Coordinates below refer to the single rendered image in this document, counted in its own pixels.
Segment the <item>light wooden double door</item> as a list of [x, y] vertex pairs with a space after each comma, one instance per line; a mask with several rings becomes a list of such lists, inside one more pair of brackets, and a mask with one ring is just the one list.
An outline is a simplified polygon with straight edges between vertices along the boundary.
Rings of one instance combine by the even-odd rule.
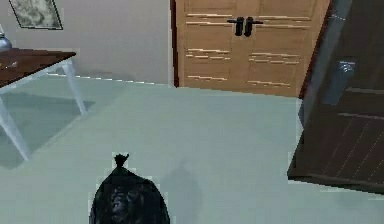
[[[172, 0], [178, 85], [301, 98], [331, 0]], [[228, 19], [244, 18], [235, 35]], [[254, 24], [244, 35], [246, 19]]]

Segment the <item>black tied garbage bag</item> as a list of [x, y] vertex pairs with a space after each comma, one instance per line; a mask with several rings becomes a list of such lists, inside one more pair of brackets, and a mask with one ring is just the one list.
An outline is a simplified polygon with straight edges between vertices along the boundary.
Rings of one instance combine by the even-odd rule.
[[125, 168], [128, 158], [114, 156], [116, 167], [95, 192], [88, 224], [171, 224], [159, 189]]

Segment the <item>dark brown open door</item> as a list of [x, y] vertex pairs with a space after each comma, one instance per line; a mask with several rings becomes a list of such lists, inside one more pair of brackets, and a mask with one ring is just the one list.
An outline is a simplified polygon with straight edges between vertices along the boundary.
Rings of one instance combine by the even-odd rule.
[[384, 0], [332, 0], [290, 180], [384, 195]]

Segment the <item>brown table with white legs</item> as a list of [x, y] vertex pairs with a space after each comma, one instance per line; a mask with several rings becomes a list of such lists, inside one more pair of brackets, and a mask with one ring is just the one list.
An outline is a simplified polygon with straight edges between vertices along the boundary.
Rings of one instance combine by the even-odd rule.
[[80, 114], [87, 113], [76, 81], [72, 58], [75, 52], [12, 48], [0, 52], [0, 126], [10, 138], [22, 158], [28, 161], [31, 151], [7, 110], [1, 96], [32, 80], [62, 68], [68, 80]]

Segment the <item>framed grey picture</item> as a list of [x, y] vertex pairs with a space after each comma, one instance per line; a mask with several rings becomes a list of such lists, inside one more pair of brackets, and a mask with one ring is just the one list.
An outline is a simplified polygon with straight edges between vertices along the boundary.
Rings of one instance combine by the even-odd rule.
[[62, 30], [55, 0], [8, 0], [21, 28]]

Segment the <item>grey round vessel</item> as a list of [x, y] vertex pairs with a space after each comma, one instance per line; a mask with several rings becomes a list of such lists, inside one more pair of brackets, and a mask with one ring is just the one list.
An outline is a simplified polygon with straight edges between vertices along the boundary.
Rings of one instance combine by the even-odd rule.
[[12, 43], [6, 37], [5, 32], [0, 24], [0, 52], [8, 51], [12, 48]]

